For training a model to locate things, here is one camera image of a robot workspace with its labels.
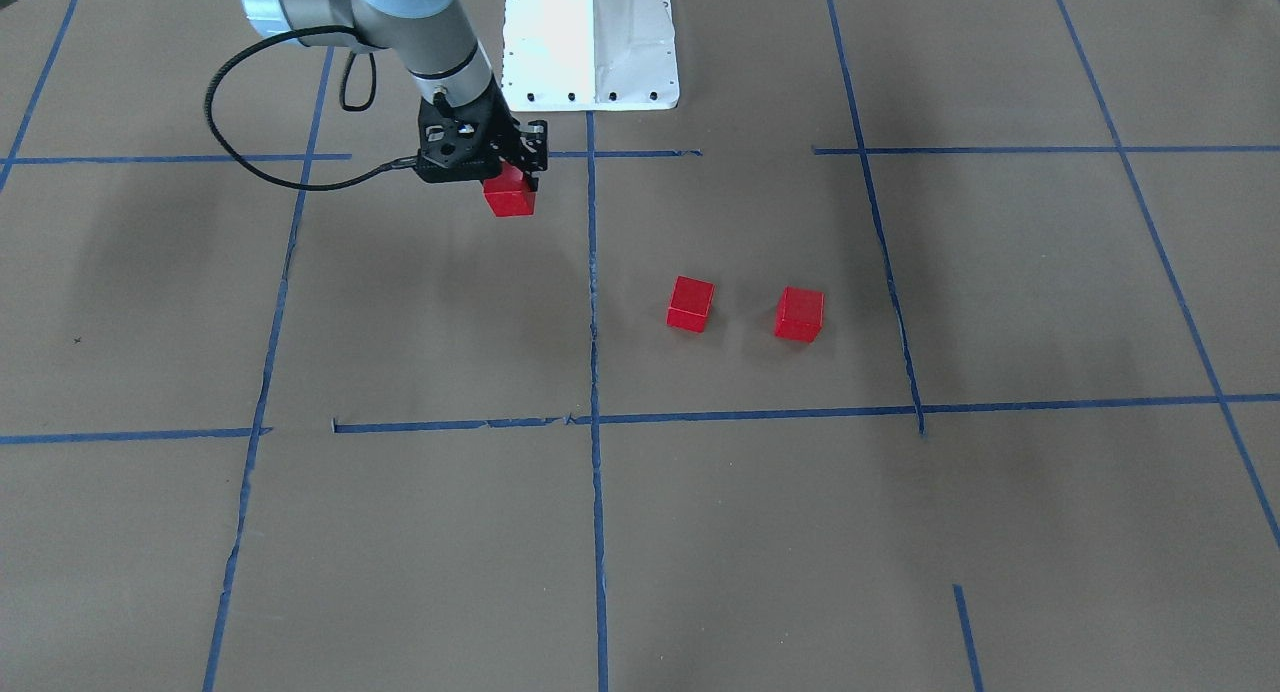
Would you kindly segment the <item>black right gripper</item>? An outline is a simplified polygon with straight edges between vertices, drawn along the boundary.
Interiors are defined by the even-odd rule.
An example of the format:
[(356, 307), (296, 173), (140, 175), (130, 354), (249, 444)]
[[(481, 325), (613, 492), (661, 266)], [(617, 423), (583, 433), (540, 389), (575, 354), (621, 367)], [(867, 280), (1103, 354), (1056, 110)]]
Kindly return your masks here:
[(444, 87), (419, 107), (419, 151), (413, 171), (425, 183), (493, 180), (509, 164), (527, 191), (549, 165), (548, 122), (513, 122), (500, 86), (490, 81), (468, 104), (451, 104)]

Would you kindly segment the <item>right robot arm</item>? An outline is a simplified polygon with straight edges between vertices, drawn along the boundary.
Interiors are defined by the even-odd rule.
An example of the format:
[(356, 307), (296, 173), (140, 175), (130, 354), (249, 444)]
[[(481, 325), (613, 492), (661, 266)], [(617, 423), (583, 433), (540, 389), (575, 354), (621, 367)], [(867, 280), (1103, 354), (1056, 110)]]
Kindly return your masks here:
[(239, 0), (260, 41), (234, 63), (296, 42), (305, 49), (393, 51), (419, 87), (419, 150), (374, 169), (425, 183), (508, 178), (534, 194), (548, 168), (547, 122), (512, 116), (461, 0)]

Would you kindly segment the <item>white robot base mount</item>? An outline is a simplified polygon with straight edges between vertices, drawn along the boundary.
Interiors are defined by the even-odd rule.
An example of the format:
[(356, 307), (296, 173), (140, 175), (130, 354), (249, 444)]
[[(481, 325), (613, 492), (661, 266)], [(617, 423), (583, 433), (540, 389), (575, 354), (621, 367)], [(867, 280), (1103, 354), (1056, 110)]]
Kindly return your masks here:
[(500, 90), (516, 113), (678, 105), (672, 0), (504, 0)]

